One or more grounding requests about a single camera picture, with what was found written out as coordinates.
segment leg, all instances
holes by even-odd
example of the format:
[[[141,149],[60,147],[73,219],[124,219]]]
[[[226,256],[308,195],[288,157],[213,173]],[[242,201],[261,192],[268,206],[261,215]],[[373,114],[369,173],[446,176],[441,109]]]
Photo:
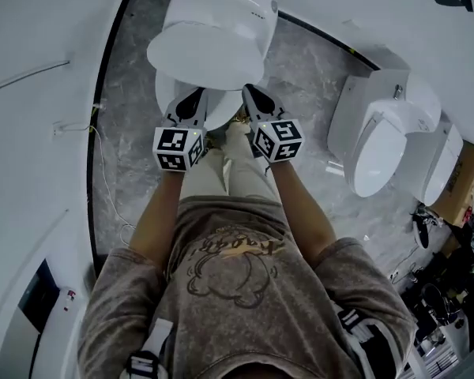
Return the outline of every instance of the leg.
[[[228,193],[234,197],[256,197],[279,202],[274,185],[265,176],[265,168],[253,157],[246,133],[249,125],[230,124],[224,153],[230,162],[227,169]]]
[[[201,195],[228,195],[223,180],[223,152],[211,149],[186,173],[181,199]]]

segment toilet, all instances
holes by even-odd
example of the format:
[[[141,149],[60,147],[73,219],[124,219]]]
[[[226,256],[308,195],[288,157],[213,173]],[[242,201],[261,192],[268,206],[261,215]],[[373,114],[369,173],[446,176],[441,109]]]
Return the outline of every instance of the toilet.
[[[276,23],[276,0],[171,0],[147,49],[162,113],[181,92],[204,87],[205,128],[225,124],[243,104],[243,86],[262,79]]]
[[[450,179],[463,145],[456,126],[444,114],[435,132],[410,133],[395,171],[397,187],[432,205]]]
[[[440,116],[432,88],[409,70],[350,76],[330,124],[328,147],[343,163],[351,190],[369,197],[398,168],[408,135],[434,132]]]

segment person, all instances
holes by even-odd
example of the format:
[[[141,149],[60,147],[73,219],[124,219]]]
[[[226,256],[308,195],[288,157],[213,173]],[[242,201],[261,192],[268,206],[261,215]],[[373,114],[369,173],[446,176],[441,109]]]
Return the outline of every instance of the person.
[[[337,240],[288,161],[268,180],[249,131],[233,122],[223,150],[164,172],[96,282],[81,377],[119,377],[160,319],[172,323],[158,355],[169,377],[364,377],[344,327],[355,313],[388,333],[384,347],[372,328],[363,339],[376,340],[363,346],[373,368],[393,368],[376,377],[402,369],[415,325],[400,296],[355,239]]]

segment cartoon print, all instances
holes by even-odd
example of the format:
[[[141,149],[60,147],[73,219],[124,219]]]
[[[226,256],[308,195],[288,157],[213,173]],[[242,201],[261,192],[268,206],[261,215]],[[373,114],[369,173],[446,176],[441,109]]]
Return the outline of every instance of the cartoon print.
[[[197,245],[188,261],[187,291],[194,296],[214,295],[243,309],[257,308],[277,269],[273,255],[284,242],[240,227],[218,229]]]

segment gray t-shirt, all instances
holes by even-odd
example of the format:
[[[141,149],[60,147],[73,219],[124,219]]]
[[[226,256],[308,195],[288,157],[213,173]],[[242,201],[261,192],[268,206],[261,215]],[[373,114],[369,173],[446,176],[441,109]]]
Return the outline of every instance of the gray t-shirt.
[[[174,329],[160,361],[174,378],[222,377],[246,364],[290,377],[361,377],[330,299],[380,320],[407,356],[416,326],[355,239],[308,265],[279,204],[189,197],[165,274],[132,250],[109,254],[81,327],[81,376],[118,377],[163,318]]]

